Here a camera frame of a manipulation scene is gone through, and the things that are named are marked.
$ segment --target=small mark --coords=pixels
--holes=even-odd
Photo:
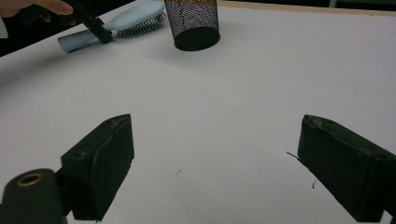
[[[289,152],[286,152],[286,153],[288,153],[288,154],[291,155],[292,157],[296,158],[297,160],[300,159],[300,158],[298,158],[297,156],[295,156],[295,155],[293,155],[293,154],[291,154],[291,153],[289,153]]]
[[[312,189],[314,189],[315,188],[315,185],[317,184],[317,180],[315,180],[315,182],[312,184]]]

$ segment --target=table edge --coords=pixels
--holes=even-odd
[[[277,5],[266,3],[252,3],[252,2],[235,2],[218,0],[219,7],[241,7],[251,9],[263,10],[278,10],[278,11],[299,11],[299,12],[316,12],[316,13],[332,13],[332,14],[357,14],[357,15],[376,15],[376,16],[391,16],[396,17],[395,11],[378,11],[378,10],[362,10],[349,8],[331,8],[331,7],[303,7],[290,5]]]

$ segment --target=hairbrush handle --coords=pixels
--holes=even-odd
[[[61,48],[68,53],[86,47],[88,42],[95,38],[96,36],[90,30],[84,30],[75,34],[59,37],[58,43]]]
[[[144,21],[153,19],[161,15],[164,9],[162,1],[151,1],[137,7],[132,7],[121,12],[103,27],[110,30],[125,30]],[[71,35],[58,38],[59,45],[65,52],[71,52],[76,49],[82,49],[87,46],[88,42],[95,39],[91,31],[86,30]]]
[[[15,20],[17,20],[19,24],[27,26],[45,11],[46,9],[44,9],[43,7],[40,7],[38,5],[31,5],[22,9],[15,16]]]

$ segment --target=hairbrush bristles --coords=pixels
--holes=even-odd
[[[166,21],[167,16],[165,13],[157,17],[137,24],[129,29],[118,31],[118,38],[133,38],[138,35],[158,29],[162,26],[163,21]]]

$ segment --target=black object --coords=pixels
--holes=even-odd
[[[64,224],[102,220],[134,158],[131,117],[108,119],[62,155],[56,173],[37,169],[12,179],[5,188],[1,224]]]
[[[338,123],[303,119],[299,161],[358,222],[396,216],[396,156]]]
[[[216,0],[165,0],[166,12],[178,49],[207,49],[220,40]]]
[[[62,25],[68,25],[72,21],[82,22],[103,44],[113,40],[111,32],[102,26],[104,24],[102,20],[96,18],[97,16],[84,0],[64,1],[74,9],[74,12],[68,16],[59,16],[58,21]],[[22,25],[28,25],[45,10],[43,7],[32,5],[18,13],[16,19]]]

